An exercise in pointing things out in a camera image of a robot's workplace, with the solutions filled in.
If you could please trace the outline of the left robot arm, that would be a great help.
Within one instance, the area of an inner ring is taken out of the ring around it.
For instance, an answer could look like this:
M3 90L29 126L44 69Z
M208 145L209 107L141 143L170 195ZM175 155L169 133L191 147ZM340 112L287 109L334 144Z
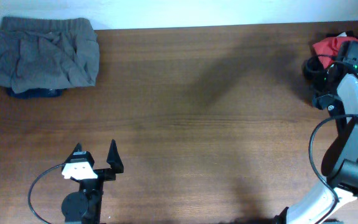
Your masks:
M79 183L78 191L68 194L63 199L62 214L65 223L100 222L104 183L114 181L118 174L124 172L115 140L111 141L106 162L110 165L109 168L94 169L91 153L82 150L80 143L65 160L63 177Z

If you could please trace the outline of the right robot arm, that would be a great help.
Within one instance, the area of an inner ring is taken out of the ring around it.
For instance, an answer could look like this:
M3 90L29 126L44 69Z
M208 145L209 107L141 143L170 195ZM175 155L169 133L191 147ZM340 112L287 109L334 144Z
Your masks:
M318 183L296 204L286 207L273 223L332 223L331 215L358 200L358 41L347 40L327 67L317 67L320 54L305 63L304 74L314 91L312 104L327 109L329 118L313 130L308 156ZM327 149L321 167L315 166L313 143L318 130L335 121L337 138Z

